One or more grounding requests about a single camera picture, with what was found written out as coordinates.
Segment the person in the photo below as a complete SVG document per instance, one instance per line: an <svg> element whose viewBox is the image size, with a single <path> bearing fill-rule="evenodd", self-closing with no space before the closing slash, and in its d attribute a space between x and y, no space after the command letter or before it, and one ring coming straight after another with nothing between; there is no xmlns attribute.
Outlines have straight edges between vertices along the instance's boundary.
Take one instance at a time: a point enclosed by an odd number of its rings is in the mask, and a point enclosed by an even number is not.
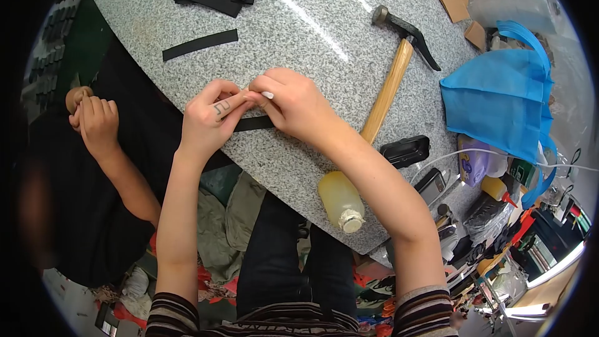
<svg viewBox="0 0 599 337"><path fill-rule="evenodd" d="M146 252L183 115L116 37L92 88L72 89L30 124L15 173L29 262L99 287L120 283Z"/></svg>
<svg viewBox="0 0 599 337"><path fill-rule="evenodd" d="M464 320L467 319L466 314L461 311L454 311L449 317L449 326L455 330L460 330L464 324Z"/></svg>
<svg viewBox="0 0 599 337"><path fill-rule="evenodd" d="M265 91L274 95L272 100L260 94ZM317 242L312 241L308 261L316 257L315 263L329 260L341 265L312 266L300 281L304 274L297 270L293 214L272 194L270 203L263 203L241 266L237 321L199 331L195 307L199 176L207 159L229 139L253 105L266 111L279 130L330 158L389 232L397 265L393 335L457 335L450 328L453 308L437 229L424 200L335 114L312 80L275 68L256 77L243 91L233 82L216 79L185 107L181 143L173 157L158 223L158 281L146 336L359 336L353 273L346 266L351 263L351 251L313 224L310 238L318 232ZM337 245L321 244L325 236Z"/></svg>

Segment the purple package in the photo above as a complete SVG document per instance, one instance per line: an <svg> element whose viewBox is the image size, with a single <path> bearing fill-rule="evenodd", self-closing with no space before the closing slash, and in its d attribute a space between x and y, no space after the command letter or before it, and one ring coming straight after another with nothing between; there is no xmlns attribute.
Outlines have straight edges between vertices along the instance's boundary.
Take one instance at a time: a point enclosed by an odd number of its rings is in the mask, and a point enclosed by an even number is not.
<svg viewBox="0 0 599 337"><path fill-rule="evenodd" d="M490 149L489 145L466 134L458 136L458 149L482 148ZM486 175L489 154L482 151L465 151L460 156L460 178L469 186L476 186Z"/></svg>

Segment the blue bag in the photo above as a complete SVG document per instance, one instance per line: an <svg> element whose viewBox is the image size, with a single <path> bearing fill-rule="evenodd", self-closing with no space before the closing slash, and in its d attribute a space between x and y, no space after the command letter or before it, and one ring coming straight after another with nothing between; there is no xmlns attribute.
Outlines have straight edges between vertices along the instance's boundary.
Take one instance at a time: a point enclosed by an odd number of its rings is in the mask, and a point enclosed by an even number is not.
<svg viewBox="0 0 599 337"><path fill-rule="evenodd" d="M537 144L557 153L549 130L551 63L538 39L515 21L497 21L499 34L522 41L529 49L485 52L441 80L447 130L464 133L536 164ZM522 197L530 208L549 188L556 168Z"/></svg>

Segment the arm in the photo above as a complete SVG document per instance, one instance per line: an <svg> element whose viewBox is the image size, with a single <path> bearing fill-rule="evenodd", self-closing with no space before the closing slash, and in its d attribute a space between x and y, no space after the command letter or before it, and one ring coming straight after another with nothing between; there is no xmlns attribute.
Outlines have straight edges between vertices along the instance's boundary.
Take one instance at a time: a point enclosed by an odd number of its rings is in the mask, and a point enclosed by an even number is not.
<svg viewBox="0 0 599 337"><path fill-rule="evenodd" d="M157 227L160 204L117 140L119 111L116 103L85 95L69 122L79 129L87 150L118 191L125 208Z"/></svg>
<svg viewBox="0 0 599 337"><path fill-rule="evenodd" d="M162 204L156 258L156 293L198 302L197 212L202 169L253 106L229 81L214 80L185 107L181 144L175 152Z"/></svg>
<svg viewBox="0 0 599 337"><path fill-rule="evenodd" d="M429 285L445 286L437 229L428 206L401 174L331 109L310 79L284 68L250 84L248 99L277 128L318 148L355 185L389 232L395 249L397 296ZM274 94L268 100L259 93Z"/></svg>

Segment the gray cloth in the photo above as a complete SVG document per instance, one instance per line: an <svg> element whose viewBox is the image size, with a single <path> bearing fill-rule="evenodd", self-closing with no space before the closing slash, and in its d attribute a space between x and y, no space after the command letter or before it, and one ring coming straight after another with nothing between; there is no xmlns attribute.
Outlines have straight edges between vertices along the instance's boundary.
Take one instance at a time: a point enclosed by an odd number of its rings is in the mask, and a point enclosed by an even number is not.
<svg viewBox="0 0 599 337"><path fill-rule="evenodd" d="M229 245L246 251L266 189L249 174L242 172L226 206L225 230Z"/></svg>
<svg viewBox="0 0 599 337"><path fill-rule="evenodd" d="M245 172L239 176L227 209L215 196L199 189L198 253L213 283L224 285L239 275L265 193Z"/></svg>

